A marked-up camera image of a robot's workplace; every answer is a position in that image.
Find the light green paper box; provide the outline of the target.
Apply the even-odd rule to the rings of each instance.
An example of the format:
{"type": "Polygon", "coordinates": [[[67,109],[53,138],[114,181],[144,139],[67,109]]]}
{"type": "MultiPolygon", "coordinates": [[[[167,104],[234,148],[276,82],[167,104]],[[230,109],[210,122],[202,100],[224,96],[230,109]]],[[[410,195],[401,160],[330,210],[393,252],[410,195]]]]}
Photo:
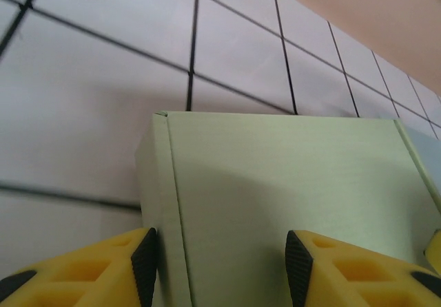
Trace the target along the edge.
{"type": "Polygon", "coordinates": [[[153,307],[291,307],[290,230],[427,266],[441,142],[397,119],[163,112],[135,153],[153,307]]]}

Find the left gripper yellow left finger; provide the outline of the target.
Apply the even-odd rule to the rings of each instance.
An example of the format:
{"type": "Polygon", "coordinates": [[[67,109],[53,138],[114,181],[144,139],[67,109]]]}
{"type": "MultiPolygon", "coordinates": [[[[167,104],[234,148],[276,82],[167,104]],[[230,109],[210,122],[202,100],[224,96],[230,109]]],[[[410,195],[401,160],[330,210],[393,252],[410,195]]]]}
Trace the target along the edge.
{"type": "Polygon", "coordinates": [[[0,307],[152,307],[154,228],[140,228],[0,279],[0,307]]]}

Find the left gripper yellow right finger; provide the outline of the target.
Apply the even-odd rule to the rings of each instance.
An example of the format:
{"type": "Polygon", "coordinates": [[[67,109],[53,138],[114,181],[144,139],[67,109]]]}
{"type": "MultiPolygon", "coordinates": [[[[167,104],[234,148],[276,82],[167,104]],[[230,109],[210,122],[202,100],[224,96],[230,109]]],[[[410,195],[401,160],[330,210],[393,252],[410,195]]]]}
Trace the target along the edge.
{"type": "Polygon", "coordinates": [[[293,307],[441,307],[441,276],[311,231],[287,233],[285,268],[293,307]]]}

